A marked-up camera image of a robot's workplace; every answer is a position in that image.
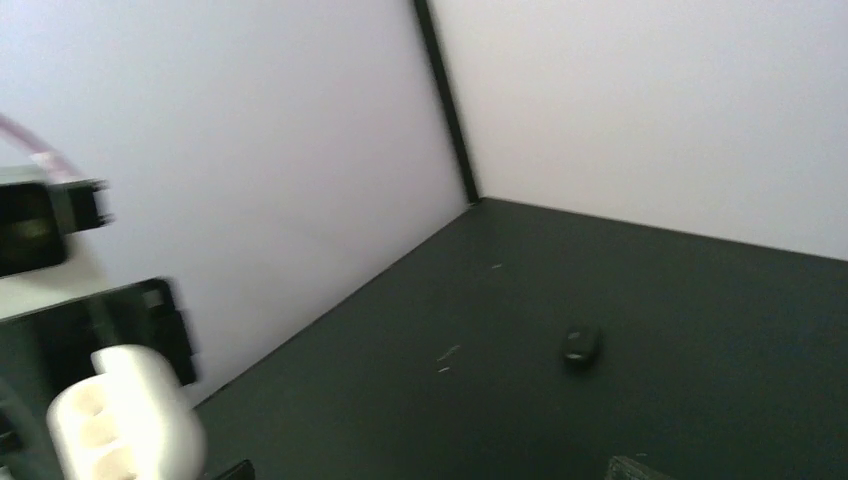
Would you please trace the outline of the white earbud charging case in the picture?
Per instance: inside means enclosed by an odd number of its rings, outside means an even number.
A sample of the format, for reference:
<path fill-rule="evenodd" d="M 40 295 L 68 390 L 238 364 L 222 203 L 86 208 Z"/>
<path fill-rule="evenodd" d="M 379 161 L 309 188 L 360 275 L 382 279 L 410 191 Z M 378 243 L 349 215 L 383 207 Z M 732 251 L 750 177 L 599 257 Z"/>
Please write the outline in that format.
<path fill-rule="evenodd" d="M 132 344 L 91 360 L 94 376 L 64 389 L 46 414 L 64 478 L 200 478 L 206 435 L 169 362 Z"/>

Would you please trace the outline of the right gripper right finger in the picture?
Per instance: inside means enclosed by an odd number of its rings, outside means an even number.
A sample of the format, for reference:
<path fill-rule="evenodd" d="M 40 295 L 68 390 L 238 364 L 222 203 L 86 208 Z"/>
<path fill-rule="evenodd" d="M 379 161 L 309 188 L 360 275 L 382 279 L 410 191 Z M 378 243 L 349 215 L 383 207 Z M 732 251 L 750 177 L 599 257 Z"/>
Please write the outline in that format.
<path fill-rule="evenodd" d="M 627 456 L 609 460 L 604 480 L 673 480 L 672 477 Z"/>

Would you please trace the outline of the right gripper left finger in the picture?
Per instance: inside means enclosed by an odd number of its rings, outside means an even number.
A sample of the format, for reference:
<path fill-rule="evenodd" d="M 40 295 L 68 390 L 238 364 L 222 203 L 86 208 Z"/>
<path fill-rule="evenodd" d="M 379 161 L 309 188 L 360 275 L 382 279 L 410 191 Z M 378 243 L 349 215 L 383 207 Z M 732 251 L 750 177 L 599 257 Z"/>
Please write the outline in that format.
<path fill-rule="evenodd" d="M 221 471 L 207 472 L 202 480 L 255 480 L 255 468 L 250 460 L 241 460 Z"/>

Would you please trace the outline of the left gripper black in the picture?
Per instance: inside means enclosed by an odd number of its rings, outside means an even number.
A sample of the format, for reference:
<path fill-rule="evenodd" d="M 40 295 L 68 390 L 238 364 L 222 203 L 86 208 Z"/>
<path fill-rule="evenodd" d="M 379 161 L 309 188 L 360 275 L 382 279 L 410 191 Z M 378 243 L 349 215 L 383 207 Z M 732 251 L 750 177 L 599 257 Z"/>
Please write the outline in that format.
<path fill-rule="evenodd" d="M 50 402 L 94 375 L 91 354 L 152 348 L 181 385 L 197 381 L 186 311 L 168 278 L 150 278 L 18 315 L 1 324 L 1 465 L 14 479 L 59 479 L 46 424 Z"/>

